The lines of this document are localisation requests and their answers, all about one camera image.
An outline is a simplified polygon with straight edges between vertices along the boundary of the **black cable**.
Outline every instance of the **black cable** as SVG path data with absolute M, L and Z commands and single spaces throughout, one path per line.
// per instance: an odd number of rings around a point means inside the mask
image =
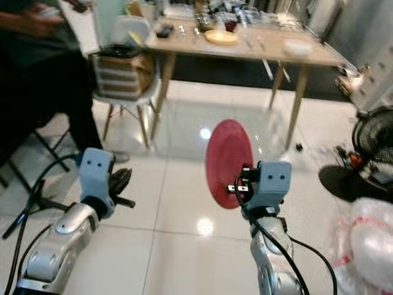
M 258 220 L 254 217 L 254 215 L 251 214 L 251 212 L 246 208 L 246 204 L 243 202 L 243 200 L 240 197 L 240 193 L 239 193 L 239 188 L 238 188 L 238 183 L 239 183 L 239 179 L 241 177 L 243 177 L 244 173 L 240 173 L 236 179 L 235 179 L 235 183 L 233 184 L 235 187 L 235 194 L 236 194 L 236 198 L 238 199 L 238 202 L 240 204 L 241 209 L 243 210 L 244 214 L 247 216 L 247 218 L 249 219 L 249 221 L 251 223 L 253 223 L 253 225 L 258 228 L 258 230 L 261 231 L 261 233 L 266 236 L 266 238 L 268 238 L 273 244 L 274 246 L 277 247 L 278 250 L 280 250 L 280 252 L 282 253 L 282 255 L 284 255 L 284 257 L 287 259 L 289 265 L 291 266 L 291 268 L 294 270 L 300 286 L 302 287 L 304 294 L 305 295 L 309 295 L 309 291 L 306 285 L 306 282 L 304 281 L 300 271 L 298 270 L 296 264 L 294 263 L 294 261 L 292 260 L 291 256 L 289 256 L 288 252 L 284 249 L 283 246 L 281 246 L 281 244 L 272 236 L 268 233 L 268 231 L 266 229 L 263 228 L 263 226 L 260 225 L 260 223 L 258 222 Z
M 36 236 L 35 238 L 30 242 L 30 244 L 27 246 L 25 252 L 23 253 L 22 257 L 20 258 L 19 261 L 19 266 L 18 266 L 18 272 L 17 272 L 17 278 L 18 280 L 20 279 L 20 276 L 22 275 L 22 267 L 23 267 L 23 263 L 26 259 L 27 254 L 29 253 L 31 247 L 33 247 L 33 245 L 35 244 L 35 242 L 49 229 L 49 227 L 52 224 L 49 224 L 47 226 L 45 226 Z
M 290 235 L 288 235 L 288 237 L 290 238 L 291 241 L 293 241 L 296 244 L 299 244 L 300 246 L 303 246 L 309 250 L 311 250 L 312 252 L 314 252 L 315 254 L 317 254 L 322 260 L 323 262 L 326 264 L 327 268 L 329 269 L 330 275 L 332 276 L 332 281 L 333 281 L 333 295 L 337 295 L 337 278 L 336 275 L 334 273 L 334 270 L 332 268 L 332 266 L 330 265 L 329 261 L 325 258 L 325 256 L 320 253 L 317 249 L 314 249 L 313 247 L 298 241 L 294 238 L 292 238 Z
M 22 243 L 23 234 L 25 232 L 27 219 L 28 219 L 28 216 L 26 216 L 23 219 L 22 224 L 20 225 L 20 230 L 19 230 L 19 234 L 18 234 L 17 243 L 15 244 L 14 256 L 12 258 L 10 275 L 8 277 L 7 287 L 6 287 L 6 291 L 4 292 L 4 295 L 9 295 L 10 294 L 12 283 L 14 282 L 15 270 L 17 269 L 17 262 L 18 262 L 18 257 L 19 257 L 19 251 L 20 251 L 20 246 L 21 246 L 21 243 Z
M 50 169 L 52 169 L 55 165 L 57 165 L 58 163 L 62 162 L 63 160 L 71 159 L 71 158 L 74 159 L 74 158 L 76 158 L 76 156 L 77 156 L 77 154 L 65 155 L 63 157 L 60 157 L 59 159 L 56 159 L 51 164 L 49 164 L 41 172 L 41 174 L 38 176 L 36 182 L 34 183 L 34 186 L 31 189 L 31 193 L 30 193 L 29 199 L 27 201 L 27 204 L 29 204 L 31 199 L 34 198 L 34 195 L 35 195 L 35 193 L 37 191 L 37 188 L 39 187 L 41 181 L 44 179 L 45 175 L 49 172 Z M 15 245 L 14 256 L 12 258 L 10 275 L 8 277 L 7 287 L 6 287 L 6 291 L 5 291 L 4 295 L 9 295 L 9 293 L 11 291 L 12 283 L 14 282 L 14 276 L 15 276 L 15 271 L 16 271 L 16 268 L 17 268 L 17 262 L 18 262 L 20 247 L 21 247 L 21 241 L 22 241 L 22 238 L 23 238 L 23 234 L 25 233 L 25 228 L 26 228 L 26 223 L 27 223 L 28 216 L 29 216 L 29 214 L 26 214 L 26 216 L 23 218 L 23 220 L 21 222 L 21 227 L 20 227 L 20 230 L 19 230 L 17 243 Z

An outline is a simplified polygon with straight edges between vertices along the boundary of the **red disc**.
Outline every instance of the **red disc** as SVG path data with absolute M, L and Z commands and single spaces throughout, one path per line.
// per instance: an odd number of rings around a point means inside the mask
M 239 122 L 222 121 L 210 138 L 206 151 L 205 168 L 210 193 L 226 209 L 239 206 L 235 194 L 228 194 L 227 187 L 244 166 L 253 167 L 250 139 Z

